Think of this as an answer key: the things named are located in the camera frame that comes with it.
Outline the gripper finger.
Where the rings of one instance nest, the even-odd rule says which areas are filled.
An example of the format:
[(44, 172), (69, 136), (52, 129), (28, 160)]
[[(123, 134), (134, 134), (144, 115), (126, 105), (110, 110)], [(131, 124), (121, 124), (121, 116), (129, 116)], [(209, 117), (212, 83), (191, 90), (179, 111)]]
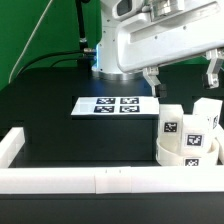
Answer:
[(157, 67), (147, 67), (143, 69), (143, 77), (151, 86), (152, 96), (155, 98), (165, 98), (167, 96), (167, 88), (157, 78), (159, 69)]
[(224, 48), (209, 50), (204, 58), (209, 61), (207, 72), (203, 75), (203, 86), (206, 89), (219, 87), (219, 71), (224, 63)]

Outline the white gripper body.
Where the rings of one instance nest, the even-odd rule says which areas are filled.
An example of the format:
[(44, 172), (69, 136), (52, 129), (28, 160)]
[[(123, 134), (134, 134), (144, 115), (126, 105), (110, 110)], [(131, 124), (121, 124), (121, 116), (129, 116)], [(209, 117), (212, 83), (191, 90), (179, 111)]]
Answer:
[(116, 28), (116, 58), (123, 72), (162, 66), (224, 47), (224, 0), (184, 0), (158, 20), (142, 12)]

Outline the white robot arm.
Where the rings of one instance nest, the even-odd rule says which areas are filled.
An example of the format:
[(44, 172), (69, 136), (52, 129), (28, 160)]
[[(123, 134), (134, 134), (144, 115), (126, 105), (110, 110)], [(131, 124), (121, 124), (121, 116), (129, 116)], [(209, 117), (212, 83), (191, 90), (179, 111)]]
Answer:
[(224, 0), (100, 0), (102, 37), (93, 74), (109, 80), (139, 76), (164, 97), (159, 68), (197, 56), (210, 61), (203, 77), (219, 86), (224, 62)]

